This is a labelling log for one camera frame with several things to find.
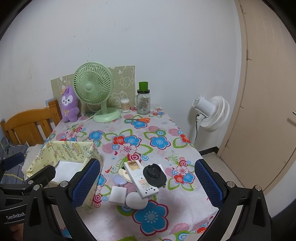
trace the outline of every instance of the blue gripper pad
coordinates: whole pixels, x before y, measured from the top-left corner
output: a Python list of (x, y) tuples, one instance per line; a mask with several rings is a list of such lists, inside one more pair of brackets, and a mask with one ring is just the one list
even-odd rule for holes
[(223, 206), (223, 193), (215, 180), (209, 174), (207, 169), (197, 160), (194, 166), (195, 175), (197, 176), (200, 184), (202, 185), (205, 193), (207, 194), (211, 204), (214, 207), (221, 208)]
[(92, 185), (98, 177), (98, 174), (100, 173), (100, 169), (100, 162), (95, 160), (80, 179), (76, 187), (73, 189), (71, 204), (74, 209), (80, 207), (83, 204), (87, 194), (89, 193)]

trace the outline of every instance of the eraser sponge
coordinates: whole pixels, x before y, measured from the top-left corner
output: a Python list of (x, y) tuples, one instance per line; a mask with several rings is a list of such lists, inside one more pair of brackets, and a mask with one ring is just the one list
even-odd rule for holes
[(127, 188), (113, 186), (111, 190), (109, 202), (114, 205), (125, 206), (126, 192), (127, 192)]

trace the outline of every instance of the white sponge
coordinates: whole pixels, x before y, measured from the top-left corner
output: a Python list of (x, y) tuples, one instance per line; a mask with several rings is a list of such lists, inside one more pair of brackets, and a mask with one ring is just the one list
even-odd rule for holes
[(133, 209), (144, 209), (148, 204), (148, 198), (142, 199), (138, 192), (130, 192), (126, 196), (126, 205)]
[(113, 186), (109, 202), (114, 205), (125, 206), (127, 188)]

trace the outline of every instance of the yellow storage box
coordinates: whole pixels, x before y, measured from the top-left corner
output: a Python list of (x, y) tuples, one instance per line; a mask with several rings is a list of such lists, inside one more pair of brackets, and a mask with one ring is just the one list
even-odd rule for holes
[[(36, 158), (31, 163), (29, 169), (26, 171), (28, 177), (32, 176), (47, 165), (56, 166), (59, 161), (70, 161), (83, 163), (82, 168), (89, 162), (91, 158), (99, 160), (101, 164), (101, 171), (103, 169), (103, 162), (97, 147), (92, 142), (71, 142), (71, 141), (48, 141), (41, 148)], [(91, 205), (98, 183), (99, 176), (89, 191), (84, 204)], [(49, 186), (57, 186), (59, 183), (51, 181)]]

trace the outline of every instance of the table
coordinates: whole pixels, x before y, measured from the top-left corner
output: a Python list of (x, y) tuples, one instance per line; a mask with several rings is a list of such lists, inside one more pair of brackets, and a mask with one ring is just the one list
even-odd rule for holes
[[(100, 241), (162, 240), (182, 241), (189, 233), (206, 230), (218, 209), (213, 207), (194, 174), (195, 161), (202, 158), (178, 126), (160, 107), (149, 115), (137, 115), (136, 109), (118, 119), (97, 123), (86, 120), (60, 122), (50, 140), (94, 142), (104, 163), (93, 203), (77, 208), (80, 217)], [(138, 118), (150, 118), (149, 123)], [(161, 164), (167, 175), (165, 188), (150, 198), (143, 210), (111, 205), (108, 198), (118, 170), (128, 160), (139, 159), (146, 166)], [(128, 193), (136, 191), (132, 183), (123, 185)], [(65, 224), (62, 232), (69, 237)]]

